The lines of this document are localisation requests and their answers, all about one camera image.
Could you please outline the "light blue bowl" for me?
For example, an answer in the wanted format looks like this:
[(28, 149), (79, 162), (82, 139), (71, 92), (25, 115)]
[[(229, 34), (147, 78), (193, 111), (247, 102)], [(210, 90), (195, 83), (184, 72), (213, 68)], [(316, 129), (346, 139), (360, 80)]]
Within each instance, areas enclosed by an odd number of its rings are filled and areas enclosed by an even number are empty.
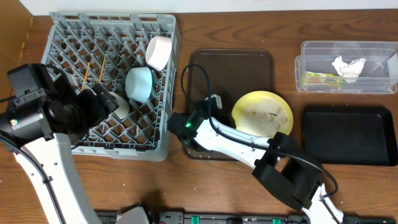
[(145, 103), (152, 89), (152, 74), (148, 67), (130, 69), (125, 81), (127, 97)]

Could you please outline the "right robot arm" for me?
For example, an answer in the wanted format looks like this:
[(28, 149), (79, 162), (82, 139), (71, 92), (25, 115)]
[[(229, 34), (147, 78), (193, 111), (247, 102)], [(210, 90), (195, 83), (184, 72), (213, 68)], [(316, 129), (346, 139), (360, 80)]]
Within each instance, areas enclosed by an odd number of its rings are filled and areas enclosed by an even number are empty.
[(274, 137), (253, 136), (231, 128), (201, 111), (173, 113), (167, 129), (179, 141), (197, 150), (225, 154), (252, 168), (252, 175), (277, 200), (304, 211), (311, 223), (343, 223), (324, 178), (334, 177), (283, 133)]

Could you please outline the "pink bowl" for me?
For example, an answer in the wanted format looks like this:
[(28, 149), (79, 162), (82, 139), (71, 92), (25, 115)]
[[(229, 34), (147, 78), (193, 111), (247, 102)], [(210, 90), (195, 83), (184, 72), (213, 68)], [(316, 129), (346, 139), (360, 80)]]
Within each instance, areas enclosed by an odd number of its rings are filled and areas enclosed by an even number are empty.
[(172, 39), (170, 37), (153, 37), (146, 50), (146, 63), (157, 71), (165, 68), (172, 52)]

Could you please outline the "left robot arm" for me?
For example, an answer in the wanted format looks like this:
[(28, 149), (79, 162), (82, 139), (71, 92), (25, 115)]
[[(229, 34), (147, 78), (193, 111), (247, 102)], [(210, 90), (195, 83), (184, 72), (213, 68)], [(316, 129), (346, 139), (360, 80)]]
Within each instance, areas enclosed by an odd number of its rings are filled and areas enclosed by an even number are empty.
[(67, 77), (9, 74), (16, 97), (1, 141), (29, 176), (49, 223), (101, 223), (78, 175), (72, 145), (117, 106), (100, 84), (77, 94)]

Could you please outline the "wooden chopstick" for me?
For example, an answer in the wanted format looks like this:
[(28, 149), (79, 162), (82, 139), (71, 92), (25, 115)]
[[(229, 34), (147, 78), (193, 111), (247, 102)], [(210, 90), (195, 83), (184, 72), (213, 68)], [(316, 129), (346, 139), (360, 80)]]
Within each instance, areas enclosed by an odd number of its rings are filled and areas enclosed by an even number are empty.
[(86, 72), (85, 72), (85, 76), (84, 76), (84, 79), (83, 79), (83, 84), (82, 84), (82, 87), (81, 87), (82, 91), (85, 90), (86, 82), (87, 82), (88, 75), (89, 75), (89, 72), (90, 72), (90, 67), (91, 67), (91, 62), (88, 62), (88, 65), (87, 65), (87, 68), (86, 68)]
[(102, 66), (101, 66), (100, 74), (99, 74), (98, 83), (101, 83), (101, 82), (102, 82), (103, 73), (104, 73), (104, 68), (105, 68), (105, 65), (106, 65), (106, 59), (107, 59), (107, 55), (105, 54), (105, 55), (104, 55), (104, 58), (103, 58), (103, 63), (102, 63)]

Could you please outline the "yellow plate with scraps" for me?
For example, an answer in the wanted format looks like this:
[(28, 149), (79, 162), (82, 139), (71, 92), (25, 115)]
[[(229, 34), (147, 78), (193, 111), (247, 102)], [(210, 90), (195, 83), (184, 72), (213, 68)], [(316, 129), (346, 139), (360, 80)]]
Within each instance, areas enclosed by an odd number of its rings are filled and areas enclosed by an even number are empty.
[(276, 133), (289, 135), (294, 124), (287, 102), (269, 91), (252, 91), (233, 106), (231, 115), (236, 129), (255, 136), (274, 137)]

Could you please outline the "pale green cup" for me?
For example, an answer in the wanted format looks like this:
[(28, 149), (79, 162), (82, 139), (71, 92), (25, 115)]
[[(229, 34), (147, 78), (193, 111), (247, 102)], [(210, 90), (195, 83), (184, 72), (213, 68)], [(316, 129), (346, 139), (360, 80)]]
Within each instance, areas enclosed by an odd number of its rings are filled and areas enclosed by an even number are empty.
[(114, 111), (114, 114), (119, 119), (124, 119), (129, 114), (129, 104), (128, 102), (114, 92), (109, 92), (118, 104), (118, 108)]

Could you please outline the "green orange snack wrapper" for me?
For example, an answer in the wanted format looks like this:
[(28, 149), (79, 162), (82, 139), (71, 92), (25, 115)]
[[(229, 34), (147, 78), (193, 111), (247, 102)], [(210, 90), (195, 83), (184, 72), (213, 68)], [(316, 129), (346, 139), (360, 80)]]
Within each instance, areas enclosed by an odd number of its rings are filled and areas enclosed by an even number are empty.
[(302, 78), (301, 84), (303, 86), (326, 85), (341, 88), (344, 85), (344, 80), (339, 79), (331, 73), (306, 72)]

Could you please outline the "white tissue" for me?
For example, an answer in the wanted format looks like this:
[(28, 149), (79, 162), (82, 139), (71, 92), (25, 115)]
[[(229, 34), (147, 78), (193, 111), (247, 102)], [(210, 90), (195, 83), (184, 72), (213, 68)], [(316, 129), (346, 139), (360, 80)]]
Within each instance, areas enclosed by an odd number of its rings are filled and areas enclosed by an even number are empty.
[(359, 75), (363, 71), (365, 62), (365, 58), (359, 58), (350, 63), (345, 63), (342, 56), (339, 55), (331, 64), (335, 68), (337, 74), (343, 77), (346, 82), (354, 83), (358, 80)]

